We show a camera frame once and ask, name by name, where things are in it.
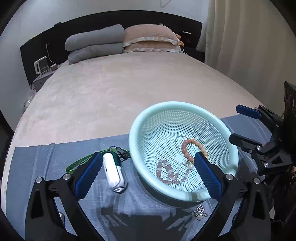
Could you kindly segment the grey nightstand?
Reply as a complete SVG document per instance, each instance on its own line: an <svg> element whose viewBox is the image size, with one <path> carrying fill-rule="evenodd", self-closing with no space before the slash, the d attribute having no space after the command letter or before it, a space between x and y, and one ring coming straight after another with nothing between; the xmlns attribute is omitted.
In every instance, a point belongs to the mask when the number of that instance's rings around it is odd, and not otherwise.
<svg viewBox="0 0 296 241"><path fill-rule="evenodd" d="M45 82L56 72L60 66L60 64L52 65L48 70L46 70L33 81L33 87L36 92L38 92L43 87Z"/></svg>

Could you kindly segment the blue cloth mat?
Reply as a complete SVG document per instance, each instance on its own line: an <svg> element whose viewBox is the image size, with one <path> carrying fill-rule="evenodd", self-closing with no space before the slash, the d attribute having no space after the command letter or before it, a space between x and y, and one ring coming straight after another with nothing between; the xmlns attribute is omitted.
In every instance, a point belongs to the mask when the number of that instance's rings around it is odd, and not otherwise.
<svg viewBox="0 0 296 241"><path fill-rule="evenodd" d="M18 234L25 234L27 206L36 178L59 179L74 161L110 146L127 149L128 135L15 148L6 186L6 216ZM196 202L162 196L138 176L131 159L122 167L127 178L125 192L113 192L101 170L79 202L105 240L190 240L205 224L205 219L199 221L191 215Z"/></svg>

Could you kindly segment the black headboard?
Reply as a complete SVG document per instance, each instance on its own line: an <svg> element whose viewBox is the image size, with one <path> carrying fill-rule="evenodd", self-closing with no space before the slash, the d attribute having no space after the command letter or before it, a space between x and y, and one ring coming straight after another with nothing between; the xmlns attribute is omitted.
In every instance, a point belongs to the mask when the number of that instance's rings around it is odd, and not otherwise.
<svg viewBox="0 0 296 241"><path fill-rule="evenodd" d="M66 47L66 40L72 35L85 33L82 41L98 38L96 44L123 41L124 30L135 25L165 26L181 36L185 46L196 48L203 24L183 16L159 11L121 10L105 11L75 18L32 37L20 47L23 69L29 84L38 77L34 63L45 57L48 65L62 64L68 59L74 47Z"/></svg>

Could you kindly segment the mint green plastic basket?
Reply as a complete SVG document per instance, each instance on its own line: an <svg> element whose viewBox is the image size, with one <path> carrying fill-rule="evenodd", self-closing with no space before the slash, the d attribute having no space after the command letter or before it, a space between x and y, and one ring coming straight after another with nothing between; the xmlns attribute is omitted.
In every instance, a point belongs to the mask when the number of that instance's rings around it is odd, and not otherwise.
<svg viewBox="0 0 296 241"><path fill-rule="evenodd" d="M205 154L224 174L236 175L238 150L231 132L207 110L185 102L168 101L142 111L129 132L129 151L143 180L171 199L199 202L209 199L194 156Z"/></svg>

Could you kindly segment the brown teddy bear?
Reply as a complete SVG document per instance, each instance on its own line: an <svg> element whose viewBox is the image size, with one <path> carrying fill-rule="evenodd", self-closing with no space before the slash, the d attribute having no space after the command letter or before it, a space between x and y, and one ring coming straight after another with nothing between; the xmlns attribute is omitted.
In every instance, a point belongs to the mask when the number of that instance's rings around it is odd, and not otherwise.
<svg viewBox="0 0 296 241"><path fill-rule="evenodd" d="M178 39L178 45L179 45L180 47L183 47L183 48L184 48L184 42L181 41L181 36L178 35L178 34L176 34L176 37L177 37L177 39Z"/></svg>

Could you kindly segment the beige bed blanket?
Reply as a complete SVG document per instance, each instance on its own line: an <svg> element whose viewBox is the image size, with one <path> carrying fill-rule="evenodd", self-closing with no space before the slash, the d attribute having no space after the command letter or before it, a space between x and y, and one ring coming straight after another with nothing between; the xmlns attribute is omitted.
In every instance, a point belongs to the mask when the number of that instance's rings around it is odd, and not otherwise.
<svg viewBox="0 0 296 241"><path fill-rule="evenodd" d="M235 115L239 104L260 105L239 84L184 53L132 52L64 63L16 126L2 177L2 209L16 147L126 134L144 109L164 101L192 103L218 118Z"/></svg>

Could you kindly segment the pink ruffled pillow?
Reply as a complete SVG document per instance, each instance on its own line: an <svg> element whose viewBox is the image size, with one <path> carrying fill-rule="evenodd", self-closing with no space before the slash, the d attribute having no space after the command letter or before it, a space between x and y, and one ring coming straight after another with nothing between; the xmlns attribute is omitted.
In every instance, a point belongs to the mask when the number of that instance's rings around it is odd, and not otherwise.
<svg viewBox="0 0 296 241"><path fill-rule="evenodd" d="M163 25L142 24L126 28L122 46L125 52L181 52L176 34Z"/></svg>

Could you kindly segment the grey folded quilt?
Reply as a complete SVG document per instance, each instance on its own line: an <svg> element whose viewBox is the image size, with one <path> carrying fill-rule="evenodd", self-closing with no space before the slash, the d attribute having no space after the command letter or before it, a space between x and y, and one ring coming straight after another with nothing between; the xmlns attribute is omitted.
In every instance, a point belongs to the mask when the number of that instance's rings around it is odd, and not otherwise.
<svg viewBox="0 0 296 241"><path fill-rule="evenodd" d="M102 45L91 45L84 47L82 49L72 51L68 56L68 62L71 65L91 58L116 55L122 53L122 42Z"/></svg>
<svg viewBox="0 0 296 241"><path fill-rule="evenodd" d="M125 38L125 30L117 24L110 27L90 32L71 35L66 39L65 50L74 51L91 45L102 45L122 42Z"/></svg>

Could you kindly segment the lower grey folded quilt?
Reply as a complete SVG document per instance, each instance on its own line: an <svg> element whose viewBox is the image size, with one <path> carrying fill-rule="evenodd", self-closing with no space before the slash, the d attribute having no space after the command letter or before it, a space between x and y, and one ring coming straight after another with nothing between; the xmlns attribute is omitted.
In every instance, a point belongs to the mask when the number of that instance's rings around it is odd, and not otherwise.
<svg viewBox="0 0 296 241"><path fill-rule="evenodd" d="M84 47L82 49L72 51L68 56L68 62L71 65L91 58L116 55L122 53L122 42L102 45L91 45Z"/></svg>

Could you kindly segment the upper grey folded quilt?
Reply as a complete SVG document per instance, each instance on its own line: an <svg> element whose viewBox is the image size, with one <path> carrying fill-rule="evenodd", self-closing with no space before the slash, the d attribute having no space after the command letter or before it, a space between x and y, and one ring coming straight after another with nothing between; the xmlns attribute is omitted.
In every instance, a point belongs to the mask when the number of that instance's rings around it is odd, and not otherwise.
<svg viewBox="0 0 296 241"><path fill-rule="evenodd" d="M91 45L102 45L122 42L125 38L125 30L117 24L110 27L90 32L71 35L66 39L65 50L74 51Z"/></svg>

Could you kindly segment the cream curtain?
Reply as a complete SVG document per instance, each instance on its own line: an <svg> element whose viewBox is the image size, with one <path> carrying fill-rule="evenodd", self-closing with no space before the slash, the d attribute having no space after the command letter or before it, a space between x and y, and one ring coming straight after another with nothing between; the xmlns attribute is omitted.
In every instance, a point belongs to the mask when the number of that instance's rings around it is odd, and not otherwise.
<svg viewBox="0 0 296 241"><path fill-rule="evenodd" d="M262 104L282 114L284 82L295 83L295 35L271 1L209 1L205 63L216 70L220 110Z"/></svg>

